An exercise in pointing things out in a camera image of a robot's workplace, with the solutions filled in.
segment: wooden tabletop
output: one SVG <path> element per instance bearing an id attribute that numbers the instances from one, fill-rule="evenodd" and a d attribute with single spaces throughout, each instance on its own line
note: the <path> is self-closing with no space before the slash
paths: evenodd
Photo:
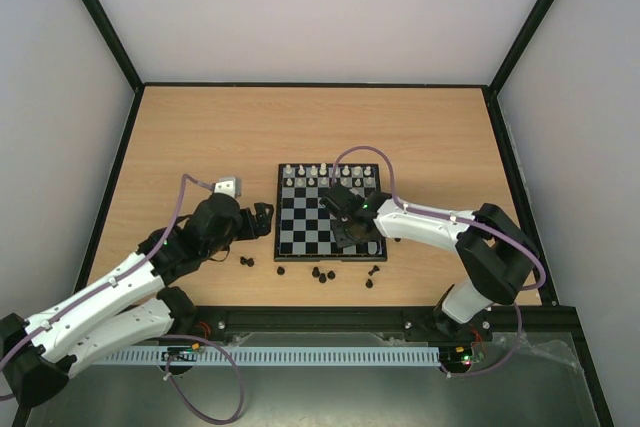
<path id="1" fill-rule="evenodd" d="M 276 204 L 280 163 L 315 163 L 355 145 L 391 157 L 398 194 L 446 209 L 500 205 L 513 219 L 509 188 L 479 89 L 148 87 L 118 179 L 90 281 L 117 266 L 149 233 L 165 227 L 187 172 L 205 182 L 238 176 L 242 207 Z M 380 164 L 375 154 L 345 162 Z M 182 213 L 208 192 L 189 185 Z M 466 277 L 457 255 L 416 242 L 388 242 L 389 260 L 367 289 L 370 262 L 273 261 L 274 232 L 235 242 L 223 263 L 205 262 L 179 285 L 197 305 L 434 305 Z M 253 257 L 254 267 L 240 256 Z M 276 274 L 278 265 L 286 269 Z M 314 266 L 336 279 L 320 284 Z M 519 302 L 539 304 L 535 292 Z"/>

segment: chessboard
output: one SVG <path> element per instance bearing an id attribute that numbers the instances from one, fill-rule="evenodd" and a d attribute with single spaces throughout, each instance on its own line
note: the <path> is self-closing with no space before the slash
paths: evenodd
<path id="1" fill-rule="evenodd" d="M 333 217 L 319 203 L 329 190 L 332 173 L 330 163 L 278 165 L 276 261 L 387 260 L 384 238 L 344 249 L 336 245 Z M 365 199 L 380 190 L 377 164 L 340 164 L 336 179 Z"/>

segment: chessboard square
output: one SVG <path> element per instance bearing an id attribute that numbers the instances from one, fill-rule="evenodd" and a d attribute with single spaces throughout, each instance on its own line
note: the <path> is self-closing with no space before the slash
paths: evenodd
<path id="1" fill-rule="evenodd" d="M 306 245 L 304 242 L 294 242 L 293 244 L 293 253 L 295 255 L 306 254 Z"/>
<path id="2" fill-rule="evenodd" d="M 331 231 L 330 230 L 319 230 L 318 231 L 318 242 L 331 242 Z"/>
<path id="3" fill-rule="evenodd" d="M 305 219 L 295 219 L 293 221 L 293 229 L 294 232 L 304 232 L 307 230 L 307 221 Z"/>
<path id="4" fill-rule="evenodd" d="M 329 220 L 328 218 L 318 219 L 318 230 L 331 232 L 331 220 Z"/>
<path id="5" fill-rule="evenodd" d="M 329 255 L 331 253 L 331 243 L 322 242 L 318 244 L 318 254 Z"/>
<path id="6" fill-rule="evenodd" d="M 317 230 L 307 230 L 305 232 L 306 234 L 306 241 L 307 243 L 309 242 L 318 242 L 318 231 Z"/>
<path id="7" fill-rule="evenodd" d="M 283 230 L 280 232 L 280 242 L 293 242 L 293 231 Z"/>
<path id="8" fill-rule="evenodd" d="M 281 220 L 293 220 L 294 210 L 293 209 L 282 209 L 280 211 L 280 219 Z"/>
<path id="9" fill-rule="evenodd" d="M 292 242 L 281 242 L 280 243 L 280 254 L 293 254 L 293 243 Z"/>

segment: cable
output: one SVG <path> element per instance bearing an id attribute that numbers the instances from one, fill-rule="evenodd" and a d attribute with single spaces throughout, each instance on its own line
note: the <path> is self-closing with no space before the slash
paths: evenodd
<path id="1" fill-rule="evenodd" d="M 444 365 L 441 365 L 440 370 L 442 370 L 442 372 L 447 374 L 447 378 L 448 377 L 477 377 L 478 375 L 484 375 L 484 374 L 488 374 L 489 372 L 493 372 L 494 370 L 499 369 L 500 367 L 502 367 L 504 364 L 507 363 L 507 361 L 511 358 L 511 356 L 515 353 L 516 349 L 518 348 L 518 344 L 520 343 L 520 338 L 522 337 L 522 312 L 520 312 L 520 307 L 515 302 L 513 303 L 513 308 L 516 310 L 516 316 L 518 317 L 518 329 L 516 330 L 516 338 L 513 340 L 513 345 L 509 349 L 509 352 L 507 352 L 503 358 L 501 358 L 498 362 L 493 364 L 491 367 L 487 367 L 486 369 L 478 370 L 475 372 L 464 372 L 460 374 L 454 374 L 449 372 Z"/>
<path id="2" fill-rule="evenodd" d="M 201 182 L 201 181 L 195 179 L 194 177 L 191 177 L 189 174 L 182 174 L 182 178 L 180 180 L 180 193 L 178 194 L 178 199 L 176 200 L 176 206 L 173 209 L 173 214 L 171 215 L 171 220 L 169 220 L 169 224 L 167 225 L 167 228 L 164 230 L 164 232 L 160 236 L 160 240 L 158 240 L 158 243 L 153 246 L 153 248 L 149 251 L 149 253 L 144 256 L 144 258 L 142 258 L 138 262 L 136 262 L 130 269 L 126 270 L 122 274 L 114 276 L 116 281 L 120 282 L 120 281 L 126 279 L 128 276 L 130 276 L 134 272 L 136 272 L 138 269 L 140 269 L 140 267 L 142 267 L 144 264 L 146 264 L 149 261 L 149 259 L 151 259 L 154 255 L 156 255 L 156 253 L 160 250 L 160 248 L 164 244 L 164 241 L 167 240 L 167 238 L 169 237 L 169 234 L 171 233 L 171 230 L 173 229 L 173 226 L 175 225 L 176 220 L 178 219 L 178 215 L 180 214 L 180 208 L 182 207 L 182 202 L 184 200 L 185 190 L 187 188 L 187 180 L 190 181 L 190 182 L 193 182 L 194 184 L 196 184 L 196 185 L 198 185 L 200 187 L 203 187 L 203 188 L 205 188 L 207 190 L 211 190 L 211 191 L 214 190 L 214 186 L 213 185 L 207 184 L 205 182 Z M 58 322 L 62 317 L 67 315 L 73 309 L 75 309 L 79 305 L 83 304 L 84 302 L 86 302 L 90 298 L 98 295 L 103 290 L 108 289 L 109 287 L 111 287 L 111 284 L 109 282 L 105 282 L 104 284 L 99 285 L 98 287 L 96 287 L 92 291 L 86 292 L 84 295 L 78 297 L 76 300 L 71 302 L 69 305 L 67 305 L 65 308 L 61 309 L 58 313 L 56 313 L 53 317 L 51 317 L 48 320 L 49 324 L 52 325 L 55 322 Z M 20 340 L 11 350 L 9 350 L 9 352 L 7 352 L 7 355 L 5 355 L 2 358 L 2 360 L 0 360 L 0 372 L 2 372 L 4 370 L 4 368 L 7 365 L 7 363 L 9 363 L 9 361 L 13 358 L 13 356 L 16 355 L 16 353 L 22 347 L 24 347 L 28 342 L 33 340 L 34 337 L 38 336 L 39 334 L 41 334 L 44 331 L 45 331 L 45 329 L 43 327 L 38 327 L 33 332 L 31 332 L 29 335 L 25 336 L 22 340 Z M 2 395 L 2 396 L 0 396 L 0 402 L 4 402 L 6 400 L 12 399 L 13 397 L 14 397 L 13 394 Z"/>
<path id="3" fill-rule="evenodd" d="M 220 352 L 225 359 L 229 361 L 229 363 L 231 364 L 231 367 L 233 367 L 233 370 L 236 373 L 236 377 L 238 378 L 238 387 L 240 389 L 240 399 L 238 401 L 238 407 L 236 408 L 236 411 L 233 413 L 231 417 L 225 420 L 214 419 L 213 417 L 209 417 L 208 415 L 199 411 L 191 402 L 189 402 L 189 399 L 187 399 L 187 397 L 184 395 L 184 392 L 180 390 L 178 383 L 175 381 L 175 379 L 171 375 L 171 372 L 169 371 L 169 367 L 171 367 L 171 362 L 173 361 L 175 356 L 169 357 L 169 359 L 167 359 L 167 363 L 164 366 L 165 380 L 168 380 L 171 383 L 173 388 L 176 389 L 176 392 L 178 392 L 180 399 L 182 400 L 184 405 L 187 407 L 187 409 L 189 409 L 191 413 L 196 417 L 198 417 L 200 420 L 203 420 L 204 422 L 207 422 L 213 425 L 227 425 L 238 420 L 242 413 L 242 407 L 244 406 L 244 397 L 245 397 L 246 389 L 245 389 L 244 379 L 242 378 L 242 373 L 240 372 L 240 367 L 238 367 L 238 364 L 235 363 L 235 361 L 233 360 L 233 357 L 229 355 L 229 352 L 227 352 L 222 347 L 220 347 L 219 345 L 217 345 L 216 343 L 210 340 L 203 339 L 201 337 L 196 337 L 194 335 L 169 334 L 169 335 L 164 335 L 161 338 L 168 339 L 168 340 L 189 340 L 189 341 L 200 342 L 202 344 L 208 345 L 209 347 L 213 347 L 218 352 Z"/>
<path id="4" fill-rule="evenodd" d="M 431 210 L 426 210 L 426 209 L 418 209 L 416 207 L 412 207 L 411 205 L 407 204 L 406 202 L 403 202 L 402 199 L 400 199 L 398 197 L 398 195 L 396 194 L 396 179 L 395 179 L 395 175 L 394 175 L 394 172 L 393 172 L 393 165 L 391 164 L 391 160 L 389 159 L 389 157 L 387 157 L 387 155 L 384 152 L 382 152 L 379 149 L 376 149 L 375 147 L 371 147 L 371 146 L 368 146 L 368 145 L 358 145 L 356 147 L 352 147 L 350 149 L 347 149 L 342 154 L 340 154 L 338 156 L 338 158 L 335 160 L 335 162 L 333 163 L 333 172 L 331 174 L 331 182 L 332 183 L 334 183 L 335 180 L 336 180 L 336 173 L 337 173 L 338 164 L 340 163 L 342 158 L 345 157 L 347 154 L 350 154 L 351 152 L 354 152 L 356 150 L 370 150 L 372 152 L 375 152 L 376 154 L 378 154 L 380 157 L 382 157 L 384 159 L 384 161 L 386 162 L 387 167 L 389 169 L 389 180 L 390 180 L 390 184 L 391 184 L 391 197 L 393 198 L 394 203 L 398 207 L 400 207 L 403 210 L 406 209 L 407 212 L 411 212 L 412 214 L 423 215 L 425 217 L 431 217 L 431 218 L 440 219 L 440 220 L 451 220 L 451 215 L 449 215 L 449 214 L 443 214 L 443 213 L 440 213 L 440 212 L 433 212 Z M 467 224 L 467 225 L 470 225 L 471 227 L 475 227 L 476 229 L 480 229 L 480 230 L 484 230 L 485 232 L 488 232 L 489 234 L 493 235 L 494 237 L 496 237 L 496 238 L 506 242 L 507 244 L 511 245 L 512 247 L 516 248 L 517 250 L 522 252 L 531 262 L 533 262 L 533 265 L 535 266 L 535 268 L 537 269 L 538 274 L 539 274 L 538 281 L 536 283 L 534 283 L 534 284 L 531 284 L 531 285 L 525 285 L 520 290 L 535 290 L 535 289 L 539 289 L 547 281 L 547 273 L 545 272 L 544 267 L 542 266 L 542 263 L 538 260 L 538 258 L 535 255 L 533 255 L 533 253 L 529 249 L 527 249 L 526 247 L 521 245 L 519 242 L 516 242 L 511 237 L 509 237 L 508 235 L 503 234 L 499 230 L 496 230 L 493 227 L 490 227 L 490 226 L 485 225 L 483 223 L 477 222 L 475 220 L 470 220 L 470 219 L 465 219 L 465 218 L 462 218 L 462 217 L 457 217 L 456 218 L 456 222 L 460 222 L 461 224 Z"/>

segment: black metal frame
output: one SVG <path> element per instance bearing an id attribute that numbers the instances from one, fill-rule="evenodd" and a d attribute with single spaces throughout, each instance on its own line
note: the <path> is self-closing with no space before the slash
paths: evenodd
<path id="1" fill-rule="evenodd" d="M 118 35 L 109 21 L 99 0 L 82 0 L 88 12 L 103 35 L 105 42 L 111 49 L 122 72 L 135 92 L 125 130 L 109 176 L 105 194 L 100 205 L 96 223 L 91 234 L 80 275 L 76 283 L 76 290 L 83 288 L 89 279 L 96 250 L 107 218 L 111 199 L 115 191 L 118 176 L 122 168 L 124 157 L 145 86 L 200 86 L 200 87 L 340 87 L 340 88 L 480 88 L 482 89 L 487 112 L 496 138 L 498 151 L 505 170 L 505 175 L 516 208 L 520 226 L 541 252 L 541 259 L 545 266 L 548 280 L 540 290 L 542 306 L 522 307 L 523 321 L 529 332 L 568 332 L 575 344 L 581 365 L 585 370 L 585 377 L 594 402 L 596 413 L 601 425 L 613 425 L 609 409 L 604 398 L 598 376 L 585 341 L 584 332 L 573 307 L 558 305 L 551 274 L 549 272 L 540 237 L 533 219 L 529 199 L 516 162 L 511 139 L 507 132 L 504 118 L 498 104 L 498 93 L 506 83 L 509 75 L 516 66 L 522 53 L 531 41 L 554 0 L 537 0 L 524 25 L 518 33 L 511 49 L 500 66 L 491 85 L 470 84 L 366 84 L 366 83 L 268 83 L 268 82 L 148 82 L 144 84 L 138 76 L 129 56 L 127 55 Z M 383 332 L 390 335 L 402 336 L 407 340 L 430 341 L 432 345 L 446 346 L 451 342 L 437 337 L 437 334 L 420 332 L 419 329 L 405 329 L 405 323 L 415 322 L 433 310 L 433 307 L 408 308 L 226 308 L 201 307 L 200 314 L 211 325 L 216 326 L 224 321 L 224 331 L 215 331 L 214 337 L 224 340 L 234 333 L 252 331 L 283 332 L 283 331 L 313 331 L 313 332 Z M 516 329 L 513 309 L 509 307 L 494 308 L 491 312 L 479 314 L 481 318 L 491 324 L 493 331 L 514 331 Z M 14 427 L 26 425 L 29 411 L 19 409 L 14 419 Z"/>

